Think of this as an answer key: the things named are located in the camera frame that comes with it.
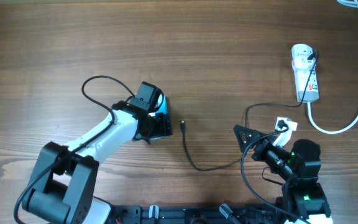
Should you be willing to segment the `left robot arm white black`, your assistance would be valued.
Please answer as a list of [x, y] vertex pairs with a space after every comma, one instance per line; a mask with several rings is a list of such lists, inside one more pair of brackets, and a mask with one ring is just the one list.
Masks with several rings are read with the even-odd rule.
[[172, 135], [166, 97], [142, 82], [137, 93], [108, 108], [107, 117], [82, 137], [40, 151], [27, 187], [14, 206], [49, 223], [121, 223], [114, 206], [94, 196], [100, 165], [128, 141], [150, 142]]

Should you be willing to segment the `smartphone with teal screen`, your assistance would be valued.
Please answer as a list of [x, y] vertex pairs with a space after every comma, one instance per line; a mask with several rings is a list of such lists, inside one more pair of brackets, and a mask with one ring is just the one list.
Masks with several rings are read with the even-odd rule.
[[159, 108], [155, 113], [168, 113], [168, 99], [166, 96], [160, 95], [157, 102], [157, 108]]

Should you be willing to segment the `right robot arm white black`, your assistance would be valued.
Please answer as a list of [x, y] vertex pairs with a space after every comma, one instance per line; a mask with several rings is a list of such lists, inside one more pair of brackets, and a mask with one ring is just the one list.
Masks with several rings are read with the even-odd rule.
[[[276, 143], [292, 132], [289, 124], [283, 120], [272, 133], [261, 133], [240, 125], [234, 126], [239, 147], [242, 152], [241, 174], [247, 188], [261, 202], [283, 215], [283, 223], [332, 223], [331, 209], [323, 188], [318, 183], [318, 173], [321, 168], [321, 149], [319, 144], [308, 139], [294, 142], [290, 152], [283, 145]], [[274, 205], [262, 198], [247, 180], [244, 159], [253, 149], [251, 158], [264, 162], [272, 173], [279, 175], [284, 183], [281, 204]]]

